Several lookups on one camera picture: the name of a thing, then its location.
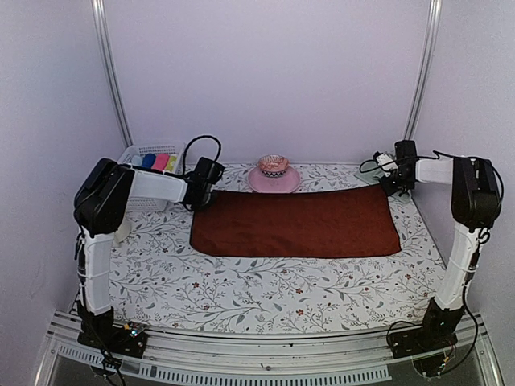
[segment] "pink plate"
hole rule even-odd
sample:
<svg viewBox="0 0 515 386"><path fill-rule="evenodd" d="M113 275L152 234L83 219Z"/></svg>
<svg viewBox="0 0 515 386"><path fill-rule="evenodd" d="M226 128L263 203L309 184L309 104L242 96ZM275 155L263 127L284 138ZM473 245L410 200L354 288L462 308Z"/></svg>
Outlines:
<svg viewBox="0 0 515 386"><path fill-rule="evenodd" d="M291 193L300 185L300 175L289 166L281 177L266 177L259 167L254 167L249 173L249 185L257 193Z"/></svg>

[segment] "vent grille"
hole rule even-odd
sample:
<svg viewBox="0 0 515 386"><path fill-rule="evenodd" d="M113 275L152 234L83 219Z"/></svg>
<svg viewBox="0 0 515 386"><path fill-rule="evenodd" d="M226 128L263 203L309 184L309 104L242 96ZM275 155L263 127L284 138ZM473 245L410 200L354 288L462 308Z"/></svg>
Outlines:
<svg viewBox="0 0 515 386"><path fill-rule="evenodd" d="M100 367L102 356L93 350L82 347L60 345L60 355L74 359L90 366ZM276 375L276 376L245 376L245 375L215 375L199 372L188 372L166 368L164 366L140 363L139 371L126 373L148 380L159 380L178 386L357 386L391 380L386 366L376 366L350 372L313 375Z"/></svg>

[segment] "brown cloth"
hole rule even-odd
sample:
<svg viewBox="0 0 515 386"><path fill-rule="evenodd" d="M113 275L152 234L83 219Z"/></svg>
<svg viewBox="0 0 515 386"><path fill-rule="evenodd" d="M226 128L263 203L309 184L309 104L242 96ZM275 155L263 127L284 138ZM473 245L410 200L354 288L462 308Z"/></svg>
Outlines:
<svg viewBox="0 0 515 386"><path fill-rule="evenodd" d="M225 257L375 257L401 250L379 185L291 195L218 191L190 244Z"/></svg>

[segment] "wall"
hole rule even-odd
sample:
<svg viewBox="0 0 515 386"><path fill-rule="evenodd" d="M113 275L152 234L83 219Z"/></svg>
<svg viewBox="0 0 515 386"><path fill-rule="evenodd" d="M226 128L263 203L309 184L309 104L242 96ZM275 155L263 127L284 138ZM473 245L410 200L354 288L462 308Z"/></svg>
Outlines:
<svg viewBox="0 0 515 386"><path fill-rule="evenodd" d="M506 195L492 239L472 283L501 363L515 384L515 2L444 2L439 37L416 141L420 154L438 149L490 158ZM452 245L450 189L421 187L416 201L442 252Z"/></svg>
<svg viewBox="0 0 515 386"><path fill-rule="evenodd" d="M214 133L223 161L360 162L389 149L406 127L429 3L106 2L134 141Z"/></svg>
<svg viewBox="0 0 515 386"><path fill-rule="evenodd" d="M0 9L0 384L20 386L76 293L72 198L122 140L90 2Z"/></svg>

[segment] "robotic arm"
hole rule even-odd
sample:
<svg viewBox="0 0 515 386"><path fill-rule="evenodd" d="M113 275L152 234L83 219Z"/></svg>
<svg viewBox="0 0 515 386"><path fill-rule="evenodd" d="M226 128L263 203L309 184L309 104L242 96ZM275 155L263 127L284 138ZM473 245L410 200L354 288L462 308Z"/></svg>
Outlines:
<svg viewBox="0 0 515 386"><path fill-rule="evenodd" d="M182 203L188 210L207 207L212 186L224 167L201 158L194 171L186 175L119 165L103 158L95 166L76 195L74 216L80 226L76 257L79 260L79 316L82 332L79 343L123 355L142 357L146 336L138 326L113 326L109 298L110 254L114 241L130 233L124 220L131 198L164 199Z"/></svg>
<svg viewBox="0 0 515 386"><path fill-rule="evenodd" d="M413 141L397 142L395 150L395 162L376 158L380 166L382 163L390 165L385 177L380 179L387 194L414 189L415 182L449 184L455 220L454 244L445 277L430 300L422 327L388 337L393 356L401 358L456 343L455 329L465 311L468 285L474 277L483 244L488 241L489 229L501 212L501 197L496 172L489 160L421 159Z"/></svg>

